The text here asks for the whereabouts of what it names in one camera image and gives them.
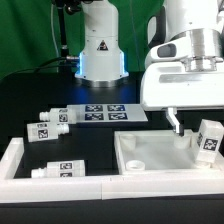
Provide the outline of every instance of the printed label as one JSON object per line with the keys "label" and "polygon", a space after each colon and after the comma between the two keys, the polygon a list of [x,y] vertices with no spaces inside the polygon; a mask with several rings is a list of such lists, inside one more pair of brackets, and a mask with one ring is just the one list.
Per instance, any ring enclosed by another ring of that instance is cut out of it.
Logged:
{"label": "printed label", "polygon": [[127,120],[128,116],[126,113],[109,113],[109,120]]}
{"label": "printed label", "polygon": [[86,105],[86,112],[101,112],[103,111],[102,105]]}
{"label": "printed label", "polygon": [[59,114],[59,122],[68,122],[67,114]]}
{"label": "printed label", "polygon": [[108,51],[108,47],[104,40],[100,43],[100,46],[97,48],[98,51]]}
{"label": "printed label", "polygon": [[60,173],[60,177],[72,177],[72,172],[69,172],[69,173]]}
{"label": "printed label", "polygon": [[38,130],[38,137],[39,137],[39,139],[48,138],[48,130],[47,129]]}
{"label": "printed label", "polygon": [[46,123],[41,123],[41,124],[37,124],[38,128],[46,128],[47,124]]}
{"label": "printed label", "polygon": [[67,113],[67,112],[68,112],[68,109],[67,109],[67,108],[60,109],[60,110],[59,110],[59,113]]}
{"label": "printed label", "polygon": [[108,105],[108,111],[125,111],[124,105]]}
{"label": "printed label", "polygon": [[60,163],[60,170],[71,170],[72,163]]}
{"label": "printed label", "polygon": [[102,113],[89,113],[85,114],[85,120],[86,121],[99,121],[99,120],[104,120],[103,114]]}
{"label": "printed label", "polygon": [[215,151],[218,140],[206,138],[203,149]]}
{"label": "printed label", "polygon": [[202,139],[203,139],[203,136],[202,136],[201,133],[199,133],[199,136],[198,136],[198,139],[197,139],[197,144],[198,144],[199,147],[201,146]]}

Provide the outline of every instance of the black table surface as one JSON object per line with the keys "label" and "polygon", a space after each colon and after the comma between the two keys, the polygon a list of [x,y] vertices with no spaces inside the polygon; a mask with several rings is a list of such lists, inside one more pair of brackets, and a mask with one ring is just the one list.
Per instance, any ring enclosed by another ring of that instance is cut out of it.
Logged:
{"label": "black table surface", "polygon": [[[23,137],[25,153],[15,178],[49,161],[84,159],[87,175],[118,174],[113,139],[117,130],[171,129],[163,112],[146,113],[149,122],[70,125],[58,140],[28,143],[26,124],[39,112],[68,104],[139,103],[141,74],[113,88],[90,88],[59,74],[15,74],[0,83],[0,153],[12,137]],[[224,120],[223,111],[179,114],[185,128],[196,129],[202,118]],[[118,200],[0,204],[0,223],[221,223],[224,196],[202,195]]]}

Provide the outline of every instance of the white plastic tray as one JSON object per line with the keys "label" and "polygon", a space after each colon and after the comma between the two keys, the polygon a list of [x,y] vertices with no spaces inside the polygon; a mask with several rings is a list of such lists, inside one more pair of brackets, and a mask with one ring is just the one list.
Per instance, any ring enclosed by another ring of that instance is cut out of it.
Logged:
{"label": "white plastic tray", "polygon": [[[173,131],[124,131],[115,133],[115,150],[121,175],[153,172],[194,173],[219,170],[218,163],[210,168],[195,164],[198,152],[197,133],[185,131],[178,137]],[[224,165],[219,153],[217,161]]]}
{"label": "white plastic tray", "polygon": [[[142,144],[141,147],[144,148],[143,145],[148,145],[150,142],[148,138],[147,141],[142,141],[144,139],[141,137],[143,133],[145,137],[148,137],[149,134],[152,137],[151,140],[155,140],[156,136],[152,136],[152,134],[154,133],[155,135],[157,133],[158,136],[159,132],[135,132],[138,136],[136,144],[137,149],[138,145],[141,146]],[[122,149],[119,146],[120,134],[124,133],[116,132],[115,147],[119,158],[119,170],[121,172],[121,167],[123,167],[122,161],[124,162],[125,160],[121,157],[124,156],[124,154],[122,154]],[[164,139],[165,136],[167,136],[167,132],[161,132],[160,134]],[[141,171],[142,173],[126,171],[126,173],[124,172],[125,174],[113,176],[14,179],[14,175],[23,153],[23,139],[13,138],[0,162],[0,203],[96,200],[224,193],[224,160],[220,154],[218,155],[212,169],[196,169],[191,167],[191,159],[186,160],[184,166],[182,163],[175,163],[175,166],[178,166],[171,167],[171,164],[173,164],[171,162],[174,161],[174,158],[172,158],[172,160],[166,162],[166,169],[162,167],[162,162],[160,162],[157,170],[155,169],[154,164],[151,167],[153,170],[146,170],[146,172]],[[154,159],[156,159],[156,156],[157,158],[161,158],[161,155],[154,154]]]}

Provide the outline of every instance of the medicine bottle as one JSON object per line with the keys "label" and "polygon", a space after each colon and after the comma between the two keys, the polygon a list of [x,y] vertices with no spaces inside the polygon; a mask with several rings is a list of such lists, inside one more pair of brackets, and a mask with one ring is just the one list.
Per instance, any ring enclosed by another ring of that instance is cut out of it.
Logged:
{"label": "medicine bottle", "polygon": [[58,135],[69,133],[68,124],[52,122],[27,124],[28,141],[45,141],[58,139]]}
{"label": "medicine bottle", "polygon": [[50,112],[41,112],[41,121],[51,121],[59,124],[75,124],[76,111],[70,108],[52,108]]}
{"label": "medicine bottle", "polygon": [[84,160],[73,160],[65,162],[49,162],[44,169],[34,169],[32,178],[44,177],[83,177],[85,176]]}

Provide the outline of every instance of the white plastic casing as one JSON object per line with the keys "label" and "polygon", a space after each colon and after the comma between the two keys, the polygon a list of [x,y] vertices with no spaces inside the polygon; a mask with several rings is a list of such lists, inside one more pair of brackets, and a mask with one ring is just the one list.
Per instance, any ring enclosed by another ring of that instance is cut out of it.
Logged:
{"label": "white plastic casing", "polygon": [[59,124],[75,124],[76,111],[68,108],[52,108],[50,112],[40,113],[41,121],[51,121]]}
{"label": "white plastic casing", "polygon": [[224,127],[220,122],[202,120],[197,140],[196,161],[214,163],[223,138]]}
{"label": "white plastic casing", "polygon": [[47,168],[35,169],[32,178],[43,177],[83,177],[85,176],[84,160],[49,162]]}
{"label": "white plastic casing", "polygon": [[27,133],[29,142],[58,139],[58,135],[69,133],[69,126],[51,122],[27,124]]}
{"label": "white plastic casing", "polygon": [[[16,170],[21,163],[21,158],[24,153],[24,144],[22,138],[13,138],[7,147],[2,160],[0,161],[0,203],[23,203],[23,202],[50,202],[50,201],[73,201],[73,200],[105,200],[116,198],[145,198],[145,197],[164,197],[164,196],[182,196],[182,195],[211,195],[224,193],[224,158],[218,153],[215,163],[210,169],[198,169],[197,167],[188,170],[183,170],[182,161],[184,163],[190,159],[183,156],[180,149],[176,149],[173,156],[170,156],[170,150],[161,148],[163,153],[156,153],[156,157],[163,156],[170,160],[170,165],[173,167],[177,163],[180,169],[175,171],[164,170],[164,163],[161,163],[161,169],[158,170],[157,162],[149,155],[151,150],[156,150],[154,147],[148,147],[150,141],[155,142],[155,146],[161,144],[167,146],[167,141],[161,142],[161,137],[164,136],[163,131],[159,131],[158,138],[150,134],[151,132],[135,132],[137,137],[136,151],[125,151],[131,157],[128,160],[136,160],[139,156],[142,157],[139,150],[146,150],[147,156],[139,158],[149,160],[148,165],[154,165],[156,170],[145,170],[134,172],[127,171],[128,175],[109,175],[109,176],[85,176],[71,178],[14,178]],[[119,149],[119,133],[115,133],[115,149]],[[118,157],[118,168],[120,170],[120,162],[122,155]]]}
{"label": "white plastic casing", "polygon": [[220,32],[222,25],[219,23],[219,3],[216,0],[166,0],[164,6],[167,17],[165,42],[193,29],[207,28]]}
{"label": "white plastic casing", "polygon": [[[124,54],[118,47],[118,11],[108,0],[82,3],[85,48],[80,54],[77,78],[110,82],[128,76]],[[105,50],[100,48],[105,43]]]}
{"label": "white plastic casing", "polygon": [[145,111],[209,109],[224,105],[224,63],[217,71],[188,73],[181,62],[154,63],[146,70],[140,101]]}

